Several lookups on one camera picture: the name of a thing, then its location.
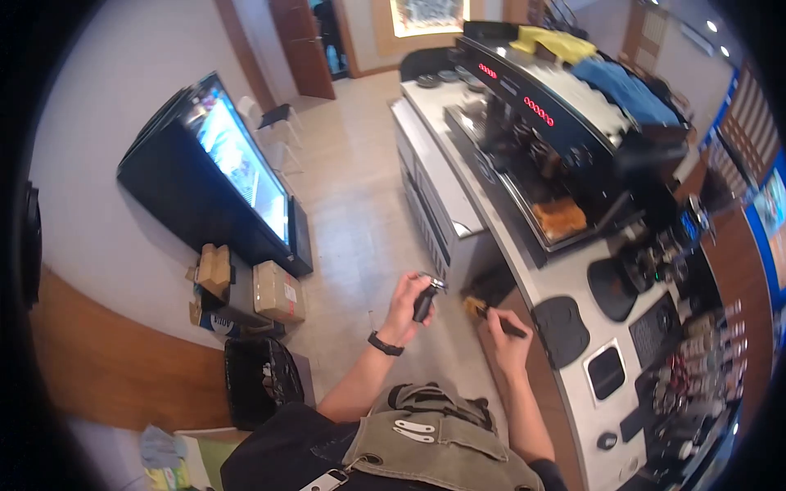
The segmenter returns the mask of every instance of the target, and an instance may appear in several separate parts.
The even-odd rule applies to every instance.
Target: wristwatch
[[[369,336],[369,343],[371,346],[374,346],[382,353],[392,357],[399,357],[401,353],[404,353],[404,348],[401,346],[393,346],[392,344],[387,344],[384,341],[381,341],[379,338],[376,337],[376,331],[372,331],[371,335]]]

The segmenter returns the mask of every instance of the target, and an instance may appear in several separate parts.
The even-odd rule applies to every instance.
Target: trash bin
[[[232,423],[253,431],[289,402],[303,402],[303,384],[287,348],[268,337],[228,339],[226,391]]]

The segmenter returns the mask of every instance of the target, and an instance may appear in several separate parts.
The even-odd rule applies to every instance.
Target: olive green apron
[[[543,491],[538,475],[500,442],[486,405],[434,383],[383,391],[342,464],[453,491]]]

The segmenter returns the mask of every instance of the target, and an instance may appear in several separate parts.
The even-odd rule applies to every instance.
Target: drip tray
[[[584,360],[584,371],[595,395],[595,401],[606,400],[625,383],[625,365],[619,355],[617,339]]]

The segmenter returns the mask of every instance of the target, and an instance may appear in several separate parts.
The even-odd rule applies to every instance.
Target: red indicator light
[[[484,65],[482,63],[478,64],[478,68],[480,68],[480,70],[482,70],[483,73],[485,73],[486,75],[490,76],[492,79],[496,79],[497,78],[497,72],[495,72],[491,68],[488,68],[486,65]]]
[[[546,111],[540,109],[540,106],[535,104],[535,102],[532,99],[530,99],[529,97],[525,97],[524,104],[528,105],[530,109],[535,111],[535,114],[539,115],[545,121],[546,124],[548,124],[549,126],[554,126],[554,120],[551,119],[551,117],[549,117]]]

